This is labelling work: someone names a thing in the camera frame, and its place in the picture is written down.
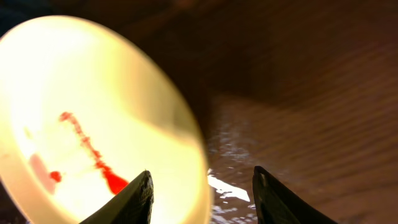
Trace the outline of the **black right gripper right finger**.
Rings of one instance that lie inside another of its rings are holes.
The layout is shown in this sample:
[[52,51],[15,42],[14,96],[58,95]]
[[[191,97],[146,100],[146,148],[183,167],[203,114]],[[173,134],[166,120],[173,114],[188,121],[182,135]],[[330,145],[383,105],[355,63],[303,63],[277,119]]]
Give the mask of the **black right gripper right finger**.
[[254,168],[252,191],[258,224],[337,224],[261,166]]

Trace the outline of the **yellow plate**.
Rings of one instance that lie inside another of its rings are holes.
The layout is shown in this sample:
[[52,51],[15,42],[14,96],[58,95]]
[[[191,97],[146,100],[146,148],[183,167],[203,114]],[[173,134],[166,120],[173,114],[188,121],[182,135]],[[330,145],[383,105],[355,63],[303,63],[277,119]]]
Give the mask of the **yellow plate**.
[[1,182],[32,223],[80,223],[141,172],[152,223],[208,223],[212,191],[199,125],[136,45],[70,16],[1,37]]

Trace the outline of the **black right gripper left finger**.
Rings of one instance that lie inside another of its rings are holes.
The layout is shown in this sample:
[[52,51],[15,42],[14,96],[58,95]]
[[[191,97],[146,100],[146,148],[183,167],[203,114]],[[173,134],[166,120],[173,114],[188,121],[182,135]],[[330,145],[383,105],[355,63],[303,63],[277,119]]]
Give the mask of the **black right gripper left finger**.
[[152,176],[145,170],[80,224],[149,224],[153,203]]

